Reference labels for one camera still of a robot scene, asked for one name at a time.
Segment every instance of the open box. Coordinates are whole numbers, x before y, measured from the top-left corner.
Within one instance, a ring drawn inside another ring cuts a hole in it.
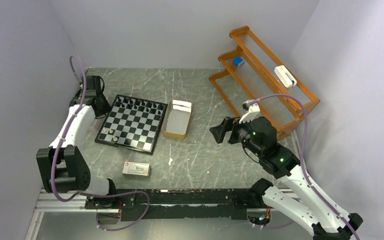
[[[162,135],[168,138],[185,139],[191,113],[192,103],[171,100],[162,122]]]

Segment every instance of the gray marble surface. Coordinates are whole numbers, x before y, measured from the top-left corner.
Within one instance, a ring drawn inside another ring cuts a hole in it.
[[[249,188],[260,178],[273,180],[263,168],[244,154],[241,145],[230,145],[226,135],[217,144],[209,128],[232,112],[208,77],[217,69],[90,68],[88,75],[105,81],[104,94],[117,94],[168,103],[171,99],[192,103],[192,115],[184,140],[160,133],[153,155],[122,147],[95,143],[96,132],[88,132],[82,154],[93,174],[111,178],[124,189]],[[232,103],[241,109],[247,96],[231,77],[217,81]],[[297,153],[297,142],[289,136],[281,141]],[[149,163],[150,177],[122,175],[124,162]]]

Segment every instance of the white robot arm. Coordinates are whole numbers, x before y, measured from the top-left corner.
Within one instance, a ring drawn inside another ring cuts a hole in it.
[[[250,102],[242,104],[246,111],[242,117],[225,117],[220,125],[210,128],[210,132],[216,142],[221,143],[225,133],[231,131],[227,142],[241,143],[244,150],[251,151],[258,157],[258,163],[263,169],[288,186],[300,201],[287,196],[263,178],[251,187],[256,198],[301,225],[314,240],[350,239],[352,230],[356,230],[363,219],[357,213],[350,214],[344,210],[315,183],[309,173],[302,169],[301,164],[304,163],[277,142],[277,131],[270,121],[262,116],[257,117],[260,113],[258,104],[248,106]]]

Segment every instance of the small box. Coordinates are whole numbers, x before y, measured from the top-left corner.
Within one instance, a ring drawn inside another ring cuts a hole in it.
[[[149,177],[151,173],[151,165],[148,163],[139,163],[126,161],[123,167],[123,175],[136,175]]]
[[[162,135],[169,138],[185,139],[191,113],[192,103],[171,100],[162,122]]]

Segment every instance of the orange wooden rack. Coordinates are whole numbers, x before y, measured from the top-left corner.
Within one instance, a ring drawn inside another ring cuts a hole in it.
[[[228,107],[237,117],[238,111],[217,84],[216,80],[232,76],[250,99],[257,99],[269,94],[288,94],[303,103],[310,113],[320,100],[291,72],[296,79],[296,86],[285,88],[274,73],[274,68],[284,65],[280,59],[250,30],[248,26],[234,29],[229,36],[237,43],[232,51],[221,54],[218,60],[225,67],[223,71],[209,77],[215,89],[220,93]],[[241,57],[245,64],[236,67],[232,64],[235,57]],[[261,114],[277,130],[277,139],[290,135],[304,119],[300,106],[285,97],[263,100],[259,103]]]

